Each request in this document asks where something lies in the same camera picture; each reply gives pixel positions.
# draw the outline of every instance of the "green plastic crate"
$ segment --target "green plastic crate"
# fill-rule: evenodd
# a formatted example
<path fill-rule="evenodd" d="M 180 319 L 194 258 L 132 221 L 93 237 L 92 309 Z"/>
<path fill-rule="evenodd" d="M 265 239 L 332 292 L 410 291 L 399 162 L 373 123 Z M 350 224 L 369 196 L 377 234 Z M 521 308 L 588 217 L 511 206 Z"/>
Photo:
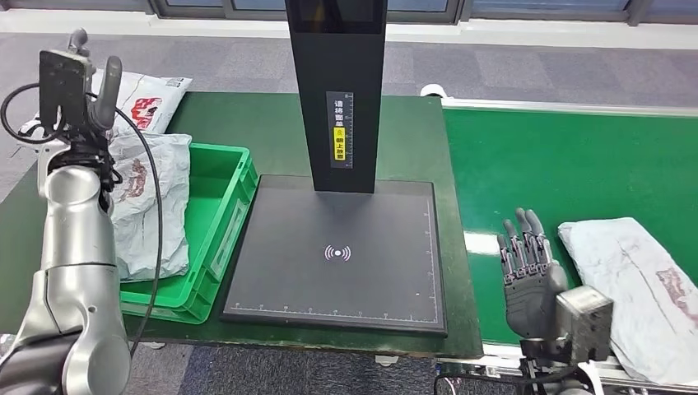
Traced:
<path fill-rule="evenodd" d="M 193 143 L 184 233 L 189 270 L 160 279 L 151 317 L 203 323 L 211 313 L 259 177 L 249 150 Z M 152 281 L 121 284 L 121 311 L 141 315 L 151 298 Z"/>

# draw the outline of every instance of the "gray carpet floor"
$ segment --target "gray carpet floor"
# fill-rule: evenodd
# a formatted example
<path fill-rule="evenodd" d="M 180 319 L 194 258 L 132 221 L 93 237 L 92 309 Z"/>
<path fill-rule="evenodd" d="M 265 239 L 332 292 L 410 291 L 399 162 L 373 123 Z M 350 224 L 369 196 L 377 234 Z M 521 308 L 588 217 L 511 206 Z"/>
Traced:
<path fill-rule="evenodd" d="M 0 34 L 0 97 L 38 80 L 38 52 L 63 49 L 63 35 Z M 192 77 L 192 91 L 297 91 L 284 39 L 99 36 L 98 67 L 121 57 L 126 71 Z M 388 43 L 384 93 L 415 95 L 439 83 L 464 99 L 698 107 L 698 52 Z M 19 96 L 9 118 L 20 125 L 37 110 L 36 93 Z M 0 202 L 35 161 L 0 133 Z M 425 394 L 430 360 L 401 358 L 388 368 L 372 355 L 249 349 L 237 346 L 141 347 L 128 393 Z M 512 393 L 490 383 L 457 383 L 458 393 Z"/>

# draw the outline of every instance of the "green table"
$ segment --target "green table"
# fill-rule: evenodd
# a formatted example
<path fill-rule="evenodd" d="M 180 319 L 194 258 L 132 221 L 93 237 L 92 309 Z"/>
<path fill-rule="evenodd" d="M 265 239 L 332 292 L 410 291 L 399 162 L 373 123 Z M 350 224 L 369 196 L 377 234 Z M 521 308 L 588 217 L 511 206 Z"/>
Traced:
<path fill-rule="evenodd" d="M 516 207 L 535 209 L 573 284 L 557 226 L 622 216 L 698 283 L 698 111 L 444 100 L 444 119 L 483 341 L 519 343 L 495 237 Z"/>
<path fill-rule="evenodd" d="M 384 98 L 378 177 L 435 184 L 447 339 L 219 323 L 220 297 L 203 325 L 153 320 L 146 336 L 168 342 L 477 357 L 482 353 L 478 319 L 485 342 L 518 341 L 505 323 L 494 242 L 501 220 L 512 217 L 518 206 L 538 212 L 554 240 L 554 254 L 575 283 L 579 279 L 556 238 L 556 226 L 619 216 L 640 221 L 698 281 L 698 267 L 691 261 L 691 225 L 698 223 L 696 111 L 443 103 L 442 110 L 431 98 Z M 197 142 L 247 146 L 260 173 L 309 174 L 295 95 L 190 93 L 169 130 L 191 134 Z M 44 214 L 32 170 L 0 205 L 0 332 L 15 332 L 26 309 Z M 129 332 L 137 320 L 126 317 Z"/>
<path fill-rule="evenodd" d="M 217 315 L 224 288 L 204 324 L 151 320 L 145 338 L 387 355 L 480 356 L 482 343 L 440 102 L 434 98 L 385 97 L 380 127 L 377 177 L 431 181 L 435 187 L 447 338 L 222 323 Z M 195 142 L 248 147 L 260 174 L 310 174 L 297 95 L 189 93 L 168 131 L 190 134 Z M 44 214 L 32 170 L 0 205 L 0 333 L 15 332 L 26 309 L 31 274 L 39 268 Z M 124 318 L 133 334 L 140 318 Z"/>

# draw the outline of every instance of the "silver robotic arm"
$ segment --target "silver robotic arm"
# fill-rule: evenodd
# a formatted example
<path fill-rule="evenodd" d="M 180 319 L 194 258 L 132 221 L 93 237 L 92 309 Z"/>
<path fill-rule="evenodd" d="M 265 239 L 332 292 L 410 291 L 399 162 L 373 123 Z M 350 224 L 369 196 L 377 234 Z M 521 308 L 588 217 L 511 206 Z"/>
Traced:
<path fill-rule="evenodd" d="M 69 52 L 40 54 L 41 126 L 50 131 L 45 137 L 56 137 L 38 146 L 37 187 L 48 208 L 44 246 L 24 321 L 0 360 L 1 394 L 120 394 L 128 381 L 109 218 L 109 193 L 120 176 L 105 136 L 121 62 L 109 58 L 98 99 L 87 99 L 95 69 L 85 42 L 79 30 Z"/>

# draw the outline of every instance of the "black wire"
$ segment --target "black wire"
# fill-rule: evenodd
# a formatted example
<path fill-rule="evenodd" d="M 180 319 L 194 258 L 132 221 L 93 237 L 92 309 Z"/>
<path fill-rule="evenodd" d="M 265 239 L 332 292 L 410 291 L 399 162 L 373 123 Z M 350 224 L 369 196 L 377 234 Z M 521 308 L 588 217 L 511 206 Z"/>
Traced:
<path fill-rule="evenodd" d="M 97 97 L 94 93 L 88 93 L 89 96 L 91 97 Z M 151 313 L 153 310 L 153 307 L 155 306 L 155 298 L 157 295 L 157 283 L 160 280 L 160 269 L 162 266 L 162 195 L 160 193 L 160 178 L 157 175 L 157 169 L 155 166 L 155 159 L 152 157 L 152 152 L 150 147 L 148 146 L 148 143 L 146 142 L 146 138 L 143 136 L 143 133 L 141 133 L 140 130 L 138 130 L 138 126 L 136 126 L 133 121 L 126 116 L 126 114 L 123 113 L 120 109 L 116 109 L 116 114 L 118 114 L 121 118 L 123 118 L 126 123 L 128 123 L 128 126 L 130 126 L 133 131 L 136 133 L 138 136 L 138 139 L 141 140 L 141 144 L 143 147 L 146 149 L 146 155 L 148 155 L 148 161 L 151 162 L 151 169 L 152 169 L 152 175 L 153 175 L 153 182 L 155 183 L 155 200 L 157 204 L 157 262 L 155 264 L 155 278 L 153 278 L 153 284 L 151 288 L 151 299 L 148 301 L 148 306 L 146 308 L 146 313 L 143 315 L 143 318 L 141 319 L 141 324 L 138 326 L 138 330 L 136 331 L 136 336 L 133 338 L 133 344 L 131 345 L 131 357 L 133 357 L 133 354 L 136 353 L 136 348 L 138 347 L 138 343 L 141 342 L 141 338 L 143 337 L 143 332 L 146 330 L 146 324 L 148 322 L 148 319 L 151 317 Z"/>
<path fill-rule="evenodd" d="M 564 379 L 565 377 L 569 376 L 570 374 L 573 374 L 577 370 L 577 366 L 568 366 L 567 368 L 560 369 L 556 371 L 555 373 L 547 374 L 545 376 L 539 376 L 535 377 L 532 379 L 498 379 L 496 377 L 489 377 L 489 376 L 480 376 L 476 374 L 458 374 L 458 373 L 453 373 L 453 374 L 439 374 L 436 376 L 434 379 L 434 395 L 437 395 L 437 391 L 439 389 L 439 380 L 440 379 L 468 379 L 468 380 L 481 380 L 481 381 L 489 381 L 492 383 L 502 383 L 502 384 L 512 384 L 518 387 L 523 387 L 527 385 L 533 385 L 533 384 L 543 384 L 543 383 L 552 383 L 556 381 L 560 381 Z"/>
<path fill-rule="evenodd" d="M 2 105 L 0 105 L 0 122 L 2 122 L 2 126 L 7 130 L 8 133 L 10 133 L 10 136 L 14 137 L 16 140 L 19 140 L 20 142 L 24 142 L 27 144 L 45 144 L 46 142 L 50 142 L 54 140 L 56 137 L 58 137 L 62 132 L 63 128 L 65 127 L 65 121 L 63 118 L 61 118 L 60 122 L 58 123 L 58 128 L 53 132 L 51 132 L 47 137 L 44 138 L 28 138 L 28 137 L 23 137 L 20 136 L 17 132 L 15 132 L 12 129 L 12 126 L 10 126 L 10 123 L 7 121 L 7 107 L 12 101 L 12 99 L 15 98 L 15 96 L 19 95 L 20 93 L 24 91 L 28 91 L 29 89 L 33 88 L 38 88 L 39 83 L 35 82 L 32 84 L 27 84 L 24 86 L 20 86 L 19 88 L 15 89 L 14 91 L 10 92 L 7 97 L 2 101 Z M 96 98 L 97 95 L 91 92 L 87 92 L 87 95 Z M 155 165 L 155 159 L 153 159 L 151 148 L 148 146 L 148 143 L 146 142 L 146 138 L 143 136 L 143 133 L 138 129 L 138 126 L 136 126 L 133 121 L 126 116 L 126 114 L 123 113 L 118 108 L 115 108 L 116 114 L 118 114 L 123 120 L 128 123 L 128 126 L 130 126 L 133 131 L 136 133 L 138 136 L 138 139 L 141 141 L 141 144 L 143 145 L 143 148 L 146 150 L 146 155 L 148 156 L 148 161 L 151 162 L 151 171 L 152 171 L 152 177 L 153 177 L 153 182 L 155 183 L 155 199 L 156 199 L 156 204 L 157 204 L 157 262 L 155 265 L 155 278 L 153 279 L 152 282 L 152 289 L 151 289 L 151 299 L 148 302 L 148 306 L 146 308 L 146 313 L 143 315 L 143 318 L 141 319 L 141 324 L 138 326 L 138 330 L 136 331 L 136 336 L 133 338 L 133 344 L 131 345 L 131 357 L 133 357 L 133 354 L 136 352 L 136 348 L 138 347 L 138 343 L 141 342 L 141 338 L 143 337 L 143 332 L 146 329 L 146 324 L 148 322 L 148 319 L 151 316 L 153 307 L 155 306 L 155 299 L 156 299 L 156 294 L 157 294 L 157 285 L 158 281 L 160 280 L 160 270 L 161 270 L 161 261 L 162 261 L 162 230 L 163 230 L 163 225 L 162 225 L 162 195 L 160 192 L 160 178 L 157 175 L 157 168 Z M 118 179 L 121 179 L 121 175 L 119 173 L 116 173 Z"/>
<path fill-rule="evenodd" d="M 52 132 L 47 137 L 43 138 L 23 137 L 19 133 L 15 132 L 14 129 L 12 129 L 12 126 L 10 126 L 10 123 L 7 121 L 8 105 L 10 104 L 12 99 L 15 98 L 15 96 L 19 95 L 24 91 L 28 91 L 29 89 L 34 89 L 38 87 L 38 82 L 20 86 L 19 88 L 10 92 L 10 94 L 5 97 L 5 100 L 2 101 L 2 105 L 0 105 L 0 122 L 2 122 L 2 126 L 5 128 L 5 130 L 7 130 L 8 133 L 10 133 L 10 136 L 14 137 L 16 140 L 19 140 L 20 142 L 24 142 L 25 144 L 45 144 L 47 142 L 50 142 L 63 132 L 63 126 L 65 126 L 65 122 L 63 121 L 63 118 L 61 118 L 61 121 L 58 124 L 58 128 L 55 131 L 52 130 Z"/>

